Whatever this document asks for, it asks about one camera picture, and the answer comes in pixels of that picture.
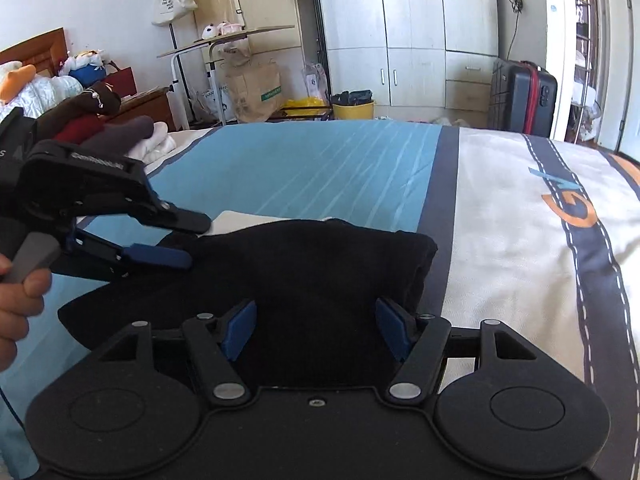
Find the person's left hand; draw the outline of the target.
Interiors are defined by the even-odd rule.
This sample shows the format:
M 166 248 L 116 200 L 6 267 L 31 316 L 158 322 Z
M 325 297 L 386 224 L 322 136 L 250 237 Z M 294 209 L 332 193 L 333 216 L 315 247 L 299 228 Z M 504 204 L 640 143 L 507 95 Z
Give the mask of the person's left hand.
M 52 274 L 49 269 L 35 270 L 21 283 L 9 283 L 4 277 L 12 270 L 12 262 L 1 256 L 0 286 L 0 362 L 4 372 L 15 361 L 17 343 L 29 333 L 29 319 L 40 315 L 44 295 L 50 290 Z

